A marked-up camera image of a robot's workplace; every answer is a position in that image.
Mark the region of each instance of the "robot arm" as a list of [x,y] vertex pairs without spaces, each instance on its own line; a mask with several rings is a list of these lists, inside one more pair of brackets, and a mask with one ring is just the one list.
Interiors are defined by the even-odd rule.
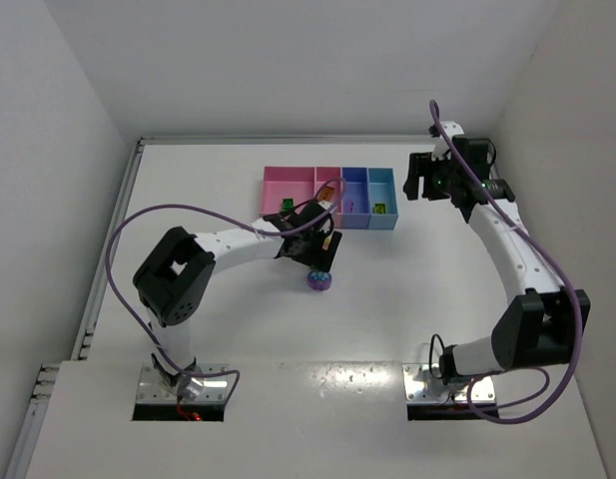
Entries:
[[[255,230],[279,234],[314,220],[329,207],[309,201],[302,211],[269,215],[252,223]],[[189,234],[172,228],[139,267],[133,284],[148,310],[150,327],[175,363],[196,367],[190,347],[190,317],[198,309],[213,274],[255,259],[289,257],[310,268],[329,271],[341,239],[331,217],[290,236],[264,236],[234,229],[218,233]],[[153,354],[153,363],[164,381],[177,386],[180,374]]]
[[[489,177],[489,140],[465,137],[453,122],[444,122],[442,126],[451,132],[454,146],[481,178],[482,185],[516,221],[515,228],[526,231],[512,190],[504,180]],[[437,136],[433,129],[430,133]],[[403,187],[409,200],[418,199],[420,178],[423,178],[422,196],[431,201],[450,199],[483,241],[503,282],[508,302],[491,335],[445,348],[439,359],[443,382],[569,362],[574,319],[560,278],[487,202],[460,164],[447,153],[442,139],[431,154],[410,156]],[[589,314],[589,298],[583,290],[576,292],[584,324]]]

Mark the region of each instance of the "round purple object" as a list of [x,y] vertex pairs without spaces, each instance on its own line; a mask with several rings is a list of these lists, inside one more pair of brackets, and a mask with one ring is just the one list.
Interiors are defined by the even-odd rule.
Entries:
[[331,274],[314,270],[308,274],[308,284],[315,291],[325,291],[331,286]]

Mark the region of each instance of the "light blue compartment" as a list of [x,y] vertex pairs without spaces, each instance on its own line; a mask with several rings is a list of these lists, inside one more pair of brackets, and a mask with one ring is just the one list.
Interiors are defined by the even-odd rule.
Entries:
[[[394,170],[392,168],[369,168],[369,217],[370,230],[393,230],[398,220]],[[375,212],[376,204],[385,205],[385,213]]]
[[367,168],[342,168],[345,196],[341,202],[342,227],[367,230],[369,226],[369,195]]

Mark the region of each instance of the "white table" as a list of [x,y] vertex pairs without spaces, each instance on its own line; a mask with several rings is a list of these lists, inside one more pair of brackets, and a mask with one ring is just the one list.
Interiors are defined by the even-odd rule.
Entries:
[[[128,214],[188,203],[253,220],[265,165],[391,167],[400,188],[409,153],[428,149],[149,145]],[[424,361],[434,332],[447,343],[489,334],[505,299],[484,247],[449,202],[409,203],[400,192],[397,198],[393,232],[343,231],[328,292],[310,291],[306,269],[284,259],[212,278],[193,343],[200,362],[242,370],[224,423],[131,421],[151,344],[107,291],[88,360],[61,367],[27,477],[604,477],[574,383],[547,413],[521,426],[407,421],[400,365]],[[189,232],[228,228],[170,211],[130,225],[114,274],[142,312],[132,274],[177,225]],[[562,371],[551,368],[555,379]],[[528,372],[497,378],[499,402],[532,392],[540,380]]]

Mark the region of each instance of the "white wall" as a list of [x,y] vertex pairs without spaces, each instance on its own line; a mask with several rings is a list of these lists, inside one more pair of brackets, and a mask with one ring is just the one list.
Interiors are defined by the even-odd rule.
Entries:
[[488,130],[558,0],[46,0],[123,132]]
[[496,141],[530,229],[591,298],[577,377],[616,478],[616,0],[562,2]]
[[0,478],[69,358],[130,153],[41,0],[0,0]]

